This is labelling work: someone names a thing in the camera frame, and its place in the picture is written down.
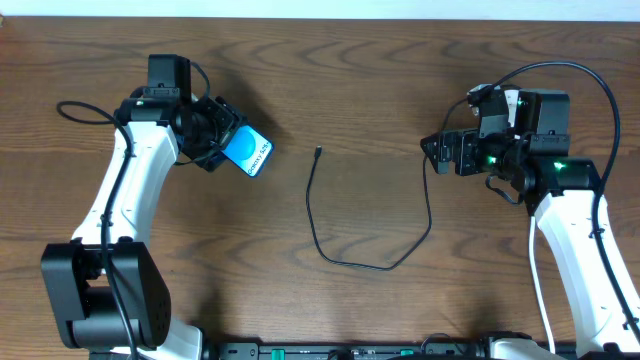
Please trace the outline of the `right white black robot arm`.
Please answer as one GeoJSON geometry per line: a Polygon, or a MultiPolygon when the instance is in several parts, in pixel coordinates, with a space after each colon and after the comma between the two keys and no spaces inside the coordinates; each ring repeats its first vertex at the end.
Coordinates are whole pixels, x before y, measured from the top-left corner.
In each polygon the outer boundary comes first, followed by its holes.
{"type": "Polygon", "coordinates": [[[473,108],[475,128],[441,130],[420,146],[438,174],[485,173],[510,183],[549,244],[569,301],[576,354],[639,353],[631,327],[639,296],[616,245],[603,179],[594,163],[570,156],[570,99],[560,90],[496,88],[473,108]]]}

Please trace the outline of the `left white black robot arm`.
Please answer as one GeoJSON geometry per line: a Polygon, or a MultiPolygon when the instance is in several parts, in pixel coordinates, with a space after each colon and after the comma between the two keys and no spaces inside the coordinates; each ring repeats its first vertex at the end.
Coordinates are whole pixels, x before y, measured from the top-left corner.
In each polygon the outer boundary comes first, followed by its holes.
{"type": "Polygon", "coordinates": [[[222,97],[179,88],[139,88],[105,121],[115,142],[98,194],[71,239],[41,257],[59,337],[93,359],[212,359],[204,331],[173,315],[150,254],[156,207],[180,155],[208,172],[230,160],[255,176],[273,146],[222,97]]]}

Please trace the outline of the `blue Galaxy smartphone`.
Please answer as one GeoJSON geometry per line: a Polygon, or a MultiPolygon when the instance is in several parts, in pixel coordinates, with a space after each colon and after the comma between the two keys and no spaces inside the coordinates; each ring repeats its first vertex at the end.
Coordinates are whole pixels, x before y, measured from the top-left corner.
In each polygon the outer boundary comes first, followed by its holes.
{"type": "Polygon", "coordinates": [[[249,177],[257,177],[274,150],[273,144],[249,125],[240,127],[222,153],[249,177]]]}

